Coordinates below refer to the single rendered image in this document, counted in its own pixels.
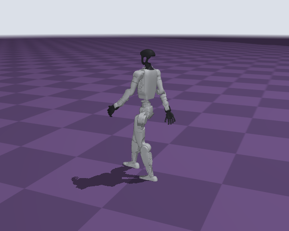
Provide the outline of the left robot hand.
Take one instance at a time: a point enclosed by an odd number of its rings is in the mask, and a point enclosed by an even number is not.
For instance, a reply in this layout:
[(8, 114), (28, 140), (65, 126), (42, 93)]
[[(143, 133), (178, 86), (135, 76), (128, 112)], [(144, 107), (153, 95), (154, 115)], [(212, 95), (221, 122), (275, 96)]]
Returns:
[(108, 106), (108, 107), (109, 107), (109, 109), (107, 111), (108, 111), (110, 117), (112, 117), (111, 115), (114, 113), (114, 111), (119, 108), (119, 107), (114, 108), (113, 105), (112, 106)]

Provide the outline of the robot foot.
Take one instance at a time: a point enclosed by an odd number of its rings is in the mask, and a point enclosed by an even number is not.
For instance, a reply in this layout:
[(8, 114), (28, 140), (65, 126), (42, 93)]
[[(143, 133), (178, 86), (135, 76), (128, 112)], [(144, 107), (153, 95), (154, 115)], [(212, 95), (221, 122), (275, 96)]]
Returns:
[(129, 167), (133, 167), (133, 168), (140, 168), (140, 166), (139, 166), (139, 163), (131, 163), (131, 161), (130, 162), (123, 162), (123, 165), (126, 165), (126, 166), (129, 166)]
[(152, 178), (150, 178), (149, 176), (148, 175), (139, 176), (139, 178), (144, 179), (144, 180), (151, 180), (151, 181), (157, 181), (158, 180), (156, 176), (153, 176)]

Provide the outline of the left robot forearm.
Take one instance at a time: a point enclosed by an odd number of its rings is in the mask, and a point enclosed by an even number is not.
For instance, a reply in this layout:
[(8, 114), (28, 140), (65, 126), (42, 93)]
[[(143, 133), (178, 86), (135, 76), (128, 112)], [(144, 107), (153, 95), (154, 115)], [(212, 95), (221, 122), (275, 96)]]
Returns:
[(121, 97), (121, 99), (120, 99), (119, 101), (117, 101), (117, 103), (115, 103), (115, 104), (113, 105), (114, 108), (123, 106), (124, 103), (129, 100), (130, 94), (131, 94), (131, 91), (130, 91), (129, 89), (127, 89), (127, 90), (125, 91), (125, 93), (123, 94), (123, 96)]

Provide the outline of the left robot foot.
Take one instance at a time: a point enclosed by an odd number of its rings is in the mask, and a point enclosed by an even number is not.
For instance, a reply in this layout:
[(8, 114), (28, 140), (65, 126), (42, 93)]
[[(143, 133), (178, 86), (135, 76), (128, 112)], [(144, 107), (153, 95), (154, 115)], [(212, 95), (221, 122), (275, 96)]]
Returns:
[(158, 180), (156, 176), (153, 176), (152, 178), (150, 178), (149, 176), (148, 175), (139, 176), (139, 178), (144, 179), (144, 180), (151, 180), (151, 181), (157, 181)]

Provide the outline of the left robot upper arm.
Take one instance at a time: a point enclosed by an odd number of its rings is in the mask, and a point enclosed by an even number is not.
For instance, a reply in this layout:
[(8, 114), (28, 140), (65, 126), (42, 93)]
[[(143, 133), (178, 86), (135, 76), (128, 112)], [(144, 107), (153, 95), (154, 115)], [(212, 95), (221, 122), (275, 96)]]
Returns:
[(137, 88), (137, 85), (139, 83), (139, 81), (143, 78), (144, 76), (144, 71), (142, 70), (137, 70), (133, 73), (133, 78), (131, 81), (131, 88), (129, 89), (131, 91), (130, 96), (132, 96)]

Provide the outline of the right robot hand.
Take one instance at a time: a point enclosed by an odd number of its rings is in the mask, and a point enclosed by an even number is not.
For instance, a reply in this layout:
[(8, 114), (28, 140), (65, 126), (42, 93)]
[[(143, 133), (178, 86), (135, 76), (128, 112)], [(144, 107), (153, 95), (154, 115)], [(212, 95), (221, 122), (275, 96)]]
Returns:
[[(175, 118), (174, 118), (173, 113), (171, 112), (170, 106), (169, 106), (169, 110), (167, 110), (167, 111), (165, 110), (165, 112), (166, 112), (165, 122), (166, 122), (166, 119), (168, 119), (168, 125), (169, 125), (169, 123), (171, 124), (171, 122), (173, 123), (173, 121), (175, 122)], [(171, 119), (172, 119), (172, 121), (171, 121)]]

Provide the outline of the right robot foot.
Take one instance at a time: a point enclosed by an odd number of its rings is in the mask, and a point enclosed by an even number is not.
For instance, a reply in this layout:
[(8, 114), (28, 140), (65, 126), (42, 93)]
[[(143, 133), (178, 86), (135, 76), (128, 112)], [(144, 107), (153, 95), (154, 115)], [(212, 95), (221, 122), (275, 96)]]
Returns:
[(133, 167), (133, 168), (140, 168), (140, 166), (139, 166), (139, 163), (131, 163), (131, 161), (130, 162), (123, 162), (123, 165), (126, 165), (126, 166), (129, 166), (129, 167)]

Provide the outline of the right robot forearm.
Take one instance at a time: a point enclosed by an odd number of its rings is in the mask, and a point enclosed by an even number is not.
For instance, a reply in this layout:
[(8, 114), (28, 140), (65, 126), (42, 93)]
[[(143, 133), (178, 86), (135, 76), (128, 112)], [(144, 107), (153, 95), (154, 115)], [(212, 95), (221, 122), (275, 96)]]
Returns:
[(165, 91), (164, 91), (164, 93), (162, 95), (160, 95), (160, 99), (163, 102), (162, 104), (163, 104), (165, 110), (166, 111), (169, 110), (169, 102), (167, 101), (167, 97), (166, 97)]

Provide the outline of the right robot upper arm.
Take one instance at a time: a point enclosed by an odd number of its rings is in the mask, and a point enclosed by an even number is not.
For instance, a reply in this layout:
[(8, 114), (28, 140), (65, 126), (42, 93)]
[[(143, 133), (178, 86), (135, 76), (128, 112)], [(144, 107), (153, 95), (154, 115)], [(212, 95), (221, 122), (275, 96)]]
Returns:
[(161, 72), (157, 70), (158, 77), (157, 77), (157, 89), (156, 89), (156, 94), (161, 95), (164, 93), (163, 85), (162, 85), (162, 80), (161, 80)]

